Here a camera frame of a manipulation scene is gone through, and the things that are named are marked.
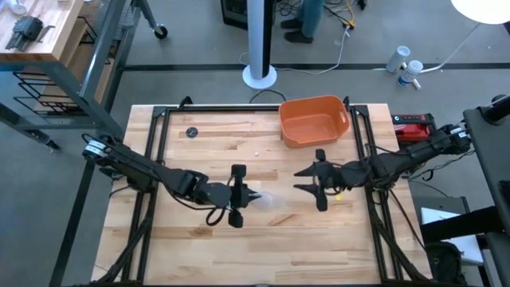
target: black bracket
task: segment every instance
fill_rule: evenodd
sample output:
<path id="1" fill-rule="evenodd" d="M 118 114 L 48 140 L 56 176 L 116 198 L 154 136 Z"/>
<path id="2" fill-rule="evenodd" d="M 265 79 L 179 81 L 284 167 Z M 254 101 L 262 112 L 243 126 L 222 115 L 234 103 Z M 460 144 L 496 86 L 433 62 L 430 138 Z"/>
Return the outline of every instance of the black bracket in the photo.
<path id="1" fill-rule="evenodd" d="M 161 116 L 167 109 L 168 109 L 168 107 L 165 107 L 165 106 L 153 107 L 153 109 L 152 109 L 152 118 L 156 118 L 156 117 Z"/>
<path id="2" fill-rule="evenodd" d="M 355 107 L 356 111 L 359 112 L 360 115 L 362 115 L 365 120 L 368 118 L 368 107 L 366 105 L 357 105 Z"/>
<path id="3" fill-rule="evenodd" d="M 349 99 L 349 96 L 343 98 L 343 106 L 345 107 L 346 111 L 351 111 L 351 99 Z"/>
<path id="4" fill-rule="evenodd" d="M 178 105 L 177 109 L 182 110 L 184 109 L 185 104 L 193 104 L 193 100 L 190 96 L 185 96 L 184 99 L 181 100 L 181 103 Z"/>

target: wooden tabletop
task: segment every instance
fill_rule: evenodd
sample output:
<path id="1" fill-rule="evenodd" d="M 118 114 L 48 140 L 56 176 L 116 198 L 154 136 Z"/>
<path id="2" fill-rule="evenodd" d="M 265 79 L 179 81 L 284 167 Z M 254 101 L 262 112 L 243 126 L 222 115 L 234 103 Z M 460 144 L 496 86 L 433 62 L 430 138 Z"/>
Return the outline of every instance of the wooden tabletop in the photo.
<path id="1" fill-rule="evenodd" d="M 60 60 L 65 43 L 71 34 L 84 0 L 20 0 L 27 14 L 41 19 L 43 26 L 52 28 L 42 39 L 42 43 L 33 42 L 25 52 L 6 49 L 11 39 L 12 29 L 22 16 L 11 12 L 7 5 L 0 11 L 0 62 L 8 61 L 57 61 Z"/>
<path id="2" fill-rule="evenodd" d="M 396 150 L 398 145 L 387 105 L 368 106 L 376 143 Z M 125 143 L 141 154 L 151 111 L 152 106 L 133 106 L 127 126 Z M 189 127 L 198 129 L 196 138 L 186 137 Z M 207 174 L 210 181 L 225 183 L 232 164 L 245 164 L 248 173 L 245 182 L 255 191 L 272 195 L 277 206 L 264 210 L 250 204 L 241 210 L 245 219 L 242 229 L 228 226 L 226 218 L 218 226 L 208 227 L 206 212 L 179 205 L 160 184 L 145 284 L 379 283 L 363 189 L 344 192 L 340 198 L 329 197 L 328 211 L 321 213 L 312 195 L 292 187 L 295 183 L 311 182 L 296 178 L 293 173 L 312 163 L 318 147 L 326 151 L 330 161 L 357 160 L 352 130 L 337 143 L 301 149 L 287 148 L 280 133 L 277 112 L 171 115 L 164 156 L 168 167 L 193 169 Z M 125 185 L 125 182 L 116 183 L 114 189 Z M 406 181 L 399 180 L 394 192 L 419 232 Z M 134 202 L 132 190 L 121 191 L 111 198 L 92 279 L 102 276 L 126 246 Z M 398 244 L 417 268 L 430 277 L 425 252 L 413 238 L 393 199 L 389 199 L 389 206 Z M 391 275 L 390 256 L 384 246 Z M 132 270 L 136 270 L 138 256 L 139 250 Z"/>

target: concrete floor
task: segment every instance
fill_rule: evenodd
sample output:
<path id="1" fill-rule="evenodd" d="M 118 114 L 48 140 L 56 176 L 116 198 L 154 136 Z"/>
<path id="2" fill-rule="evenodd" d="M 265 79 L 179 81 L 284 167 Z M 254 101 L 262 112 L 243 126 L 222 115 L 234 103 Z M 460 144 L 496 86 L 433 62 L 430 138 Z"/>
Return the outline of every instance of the concrete floor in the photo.
<path id="1" fill-rule="evenodd" d="M 144 19 L 135 36 L 129 64 L 225 64 L 237 63 L 247 51 L 246 32 L 222 23 L 219 1 L 149 1 L 170 38 L 157 41 Z M 363 12 L 356 11 L 356 30 L 346 42 L 343 63 L 384 63 L 397 45 L 408 45 L 412 58 L 439 62 L 475 25 L 462 17 L 447 0 L 409 2 L 371 1 Z M 334 18 L 324 17 L 312 45 L 291 45 L 283 31 L 273 29 L 273 63 L 334 63 L 341 33 Z M 510 62 L 510 37 L 503 26 L 482 26 L 453 62 Z M 508 91 L 508 70 L 445 70 L 420 76 L 423 89 L 399 88 L 395 75 L 376 71 L 332 71 L 321 76 L 279 73 L 273 87 L 288 99 L 307 96 L 350 96 L 356 103 L 388 103 L 394 113 L 432 112 L 438 125 L 457 123 L 466 108 L 487 104 Z M 27 113 L 10 97 L 22 93 L 12 80 L 0 73 L 4 93 L 0 100 Z M 112 116 L 122 125 L 133 104 L 176 104 L 184 96 L 195 103 L 247 103 L 255 91 L 233 72 L 125 73 Z M 267 93 L 257 103 L 276 103 Z M 48 153 L 45 147 L 0 125 L 0 285 L 48 285 L 57 252 L 69 219 L 84 160 L 81 131 L 49 134 L 63 147 L 62 153 Z M 433 166 L 450 157 L 443 156 Z M 95 174 L 65 284 L 85 283 L 90 278 L 100 232 L 108 206 L 107 178 Z M 476 156 L 436 173 L 430 184 L 451 196 L 464 195 L 472 210 L 493 204 Z M 440 196 L 418 184 L 414 195 Z"/>

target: black shoe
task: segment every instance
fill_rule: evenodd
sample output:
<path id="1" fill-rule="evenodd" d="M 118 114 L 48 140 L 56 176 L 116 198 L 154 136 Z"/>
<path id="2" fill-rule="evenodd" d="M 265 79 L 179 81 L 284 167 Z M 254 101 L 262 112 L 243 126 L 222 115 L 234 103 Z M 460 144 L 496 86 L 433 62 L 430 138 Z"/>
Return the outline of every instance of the black shoe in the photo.
<path id="1" fill-rule="evenodd" d="M 301 31 L 287 32 L 285 33 L 285 40 L 291 43 L 304 43 L 310 44 L 313 42 L 312 37 L 305 37 Z"/>
<path id="2" fill-rule="evenodd" d="M 280 23 L 282 29 L 301 29 L 302 26 L 303 22 L 296 19 L 285 20 Z"/>

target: caster wheel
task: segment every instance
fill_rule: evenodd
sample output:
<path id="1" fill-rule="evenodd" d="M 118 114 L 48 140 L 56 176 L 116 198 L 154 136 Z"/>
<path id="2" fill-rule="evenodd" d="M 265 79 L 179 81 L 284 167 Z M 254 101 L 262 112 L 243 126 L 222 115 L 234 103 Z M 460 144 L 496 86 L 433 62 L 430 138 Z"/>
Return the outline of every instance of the caster wheel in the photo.
<path id="1" fill-rule="evenodd" d="M 167 28 L 166 28 L 165 26 L 160 25 L 160 26 L 158 26 L 158 27 L 154 30 L 154 35 L 155 35 L 155 36 L 156 36 L 159 40 L 164 39 L 164 38 L 166 38 L 166 37 L 168 36 L 168 30 L 167 30 Z"/>

